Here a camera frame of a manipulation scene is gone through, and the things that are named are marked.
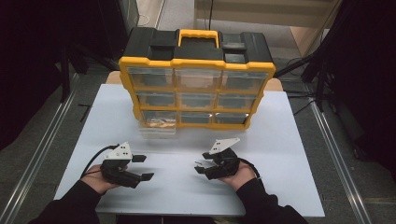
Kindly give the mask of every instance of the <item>person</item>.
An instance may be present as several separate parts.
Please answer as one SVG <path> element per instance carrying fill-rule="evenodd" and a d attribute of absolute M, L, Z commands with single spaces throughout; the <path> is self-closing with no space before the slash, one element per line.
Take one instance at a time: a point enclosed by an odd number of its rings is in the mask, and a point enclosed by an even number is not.
<path fill-rule="evenodd" d="M 245 206 L 246 214 L 242 218 L 242 223 L 244 224 L 307 223 L 291 206 L 279 206 L 277 197 L 265 192 L 265 188 L 256 178 L 252 168 L 244 162 L 239 163 L 239 169 L 235 175 L 223 177 L 219 180 L 231 186 Z M 94 165 L 88 170 L 86 175 L 67 191 L 62 199 L 50 202 L 41 214 L 29 223 L 99 223 L 95 207 L 102 195 L 108 190 L 117 187 L 118 185 L 108 183 L 103 179 L 100 165 Z"/>

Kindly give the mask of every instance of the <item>toolbox handle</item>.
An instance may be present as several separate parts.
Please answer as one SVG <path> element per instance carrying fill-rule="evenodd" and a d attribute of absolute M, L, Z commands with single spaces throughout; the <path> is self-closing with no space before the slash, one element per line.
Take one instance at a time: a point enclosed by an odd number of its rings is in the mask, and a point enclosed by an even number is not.
<path fill-rule="evenodd" d="M 178 35 L 178 46 L 181 46 L 181 39 L 183 37 L 189 38 L 213 38 L 216 41 L 216 48 L 219 48 L 219 36 L 217 31 L 206 31 L 206 30 L 180 30 Z"/>

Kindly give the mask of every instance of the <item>hand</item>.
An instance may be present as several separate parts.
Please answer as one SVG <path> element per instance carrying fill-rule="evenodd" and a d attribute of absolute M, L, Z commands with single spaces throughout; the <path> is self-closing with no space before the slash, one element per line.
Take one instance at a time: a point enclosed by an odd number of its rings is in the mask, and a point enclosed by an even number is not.
<path fill-rule="evenodd" d="M 92 166 L 81 178 L 81 181 L 89 185 L 96 192 L 104 194 L 108 189 L 114 189 L 119 185 L 111 184 L 103 179 L 102 172 L 100 171 L 100 165 Z"/>
<path fill-rule="evenodd" d="M 237 191 L 253 178 L 256 178 L 253 169 L 251 169 L 251 167 L 246 163 L 240 161 L 238 171 L 235 175 L 219 178 L 219 180 L 230 185 L 235 191 Z"/>

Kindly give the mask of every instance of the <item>black and yellow toolbox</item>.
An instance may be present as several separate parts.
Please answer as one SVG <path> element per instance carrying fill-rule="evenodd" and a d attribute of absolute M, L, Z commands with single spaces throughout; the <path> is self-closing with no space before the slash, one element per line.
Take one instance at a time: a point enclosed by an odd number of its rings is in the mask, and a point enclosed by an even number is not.
<path fill-rule="evenodd" d="M 135 27 L 120 58 L 141 133 L 245 130 L 274 66 L 261 33 Z"/>

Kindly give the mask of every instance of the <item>black sleeve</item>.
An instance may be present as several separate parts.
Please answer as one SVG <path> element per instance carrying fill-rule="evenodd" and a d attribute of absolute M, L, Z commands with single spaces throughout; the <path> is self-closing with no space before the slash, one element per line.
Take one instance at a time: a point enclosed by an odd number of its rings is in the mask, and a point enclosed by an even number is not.
<path fill-rule="evenodd" d="M 50 202 L 30 224 L 99 224 L 95 208 L 101 195 L 79 180 L 60 200 Z"/>
<path fill-rule="evenodd" d="M 307 224 L 306 220 L 291 206 L 279 206 L 275 195 L 268 195 L 259 180 L 249 180 L 237 192 L 245 206 L 246 224 Z"/>

